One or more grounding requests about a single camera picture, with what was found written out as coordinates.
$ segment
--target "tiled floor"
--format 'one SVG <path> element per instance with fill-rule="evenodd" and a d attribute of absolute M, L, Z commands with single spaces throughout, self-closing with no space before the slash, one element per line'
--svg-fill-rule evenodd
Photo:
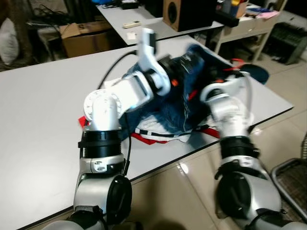
<path fill-rule="evenodd" d="M 270 170 L 299 157 L 307 131 L 307 64 L 285 66 L 265 55 L 256 64 L 271 75 L 267 87 L 295 105 L 292 111 L 256 127 L 251 135 Z M 219 160 L 218 145 L 211 146 L 134 182 L 128 221 L 140 221 L 145 230 L 239 230 L 230 218 L 218 219 L 215 214 L 213 177 Z M 128 222 L 114 229 L 130 226 Z"/>

